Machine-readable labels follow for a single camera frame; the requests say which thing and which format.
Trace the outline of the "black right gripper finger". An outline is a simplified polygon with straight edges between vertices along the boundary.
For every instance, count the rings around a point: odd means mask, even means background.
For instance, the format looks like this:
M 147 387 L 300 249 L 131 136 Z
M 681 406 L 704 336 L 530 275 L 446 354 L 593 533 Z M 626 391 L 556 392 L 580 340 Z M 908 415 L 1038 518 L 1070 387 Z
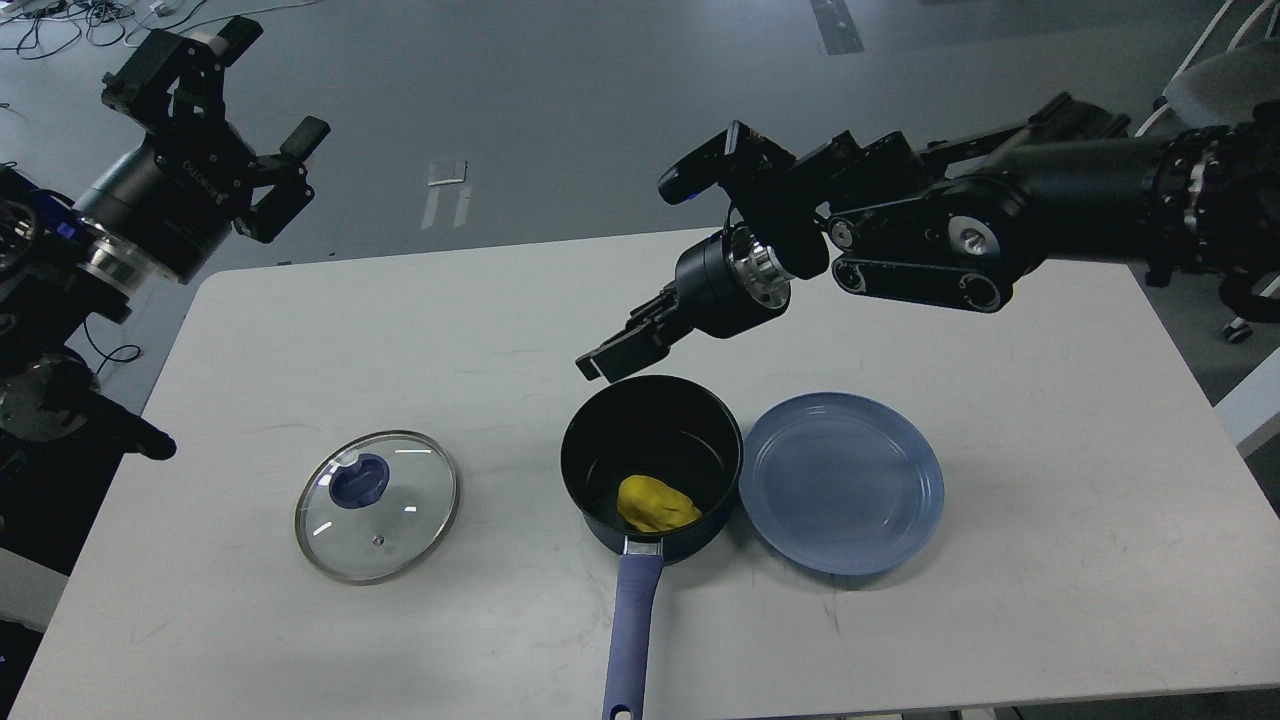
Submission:
M 579 356 L 575 366 L 586 380 L 622 380 L 668 357 L 671 348 L 690 333 L 687 325 L 636 325 Z
M 630 313 L 623 329 L 600 346 L 600 355 L 627 361 L 662 360 L 681 341 L 681 318 L 677 311 L 677 293 L 662 290 Z

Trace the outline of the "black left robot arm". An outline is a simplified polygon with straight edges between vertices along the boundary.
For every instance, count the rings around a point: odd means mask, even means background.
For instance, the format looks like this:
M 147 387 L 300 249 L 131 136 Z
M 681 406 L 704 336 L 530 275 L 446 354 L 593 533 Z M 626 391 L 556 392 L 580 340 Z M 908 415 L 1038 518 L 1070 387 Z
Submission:
M 70 338 L 91 316 L 122 324 L 148 279 L 191 282 L 229 234 L 275 241 L 314 200 L 325 120 L 260 154 L 227 117 L 227 72 L 261 36 L 244 15 L 202 38 L 150 32 L 101 92 L 143 137 L 77 200 L 3 169 L 3 547 L 64 577 L 120 460 L 177 451 Z

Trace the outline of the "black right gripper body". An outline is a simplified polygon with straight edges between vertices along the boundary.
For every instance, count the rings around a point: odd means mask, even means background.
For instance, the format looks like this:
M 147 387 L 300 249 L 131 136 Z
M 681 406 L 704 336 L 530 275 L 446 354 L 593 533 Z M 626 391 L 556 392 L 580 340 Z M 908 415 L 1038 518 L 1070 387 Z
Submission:
M 786 313 L 790 281 L 772 247 L 750 229 L 722 229 L 685 250 L 667 286 L 676 327 L 727 340 Z

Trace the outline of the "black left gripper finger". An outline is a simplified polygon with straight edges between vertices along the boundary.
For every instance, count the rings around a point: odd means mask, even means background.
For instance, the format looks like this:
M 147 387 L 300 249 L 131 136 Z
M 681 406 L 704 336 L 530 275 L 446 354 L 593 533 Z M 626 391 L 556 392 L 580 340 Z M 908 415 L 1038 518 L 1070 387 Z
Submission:
M 227 119 L 225 73 L 262 33 L 261 24 L 244 15 L 197 38 L 154 29 L 118 70 L 102 76 L 102 105 L 143 131 L 138 150 L 248 151 Z
M 332 127 L 306 117 L 273 155 L 250 158 L 233 179 L 232 225 L 260 243 L 271 243 L 312 201 L 306 161 Z

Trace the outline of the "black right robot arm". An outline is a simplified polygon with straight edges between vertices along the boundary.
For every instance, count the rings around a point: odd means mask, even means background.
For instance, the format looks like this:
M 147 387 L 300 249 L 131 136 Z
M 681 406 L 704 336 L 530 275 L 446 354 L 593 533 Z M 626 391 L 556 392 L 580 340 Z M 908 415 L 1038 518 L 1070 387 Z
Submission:
M 1060 94 L 1020 124 L 924 149 L 842 132 L 796 156 L 736 120 L 658 183 L 671 205 L 721 188 L 724 224 L 576 368 L 621 380 L 692 332 L 726 340 L 781 316 L 791 283 L 823 274 L 856 296 L 996 313 L 1048 259 L 1143 260 L 1153 287 L 1217 272 L 1226 307 L 1275 323 L 1277 300 L 1254 286 L 1277 272 L 1277 102 L 1165 138 L 1128 126 Z

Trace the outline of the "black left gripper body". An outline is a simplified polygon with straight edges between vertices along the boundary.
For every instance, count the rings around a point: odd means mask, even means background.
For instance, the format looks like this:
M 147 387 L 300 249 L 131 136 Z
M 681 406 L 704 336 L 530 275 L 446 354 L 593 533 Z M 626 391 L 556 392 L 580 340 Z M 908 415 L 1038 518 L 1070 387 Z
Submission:
M 187 284 L 246 205 L 236 182 L 250 163 L 251 147 L 233 129 L 148 133 L 77 199 L 76 210 Z

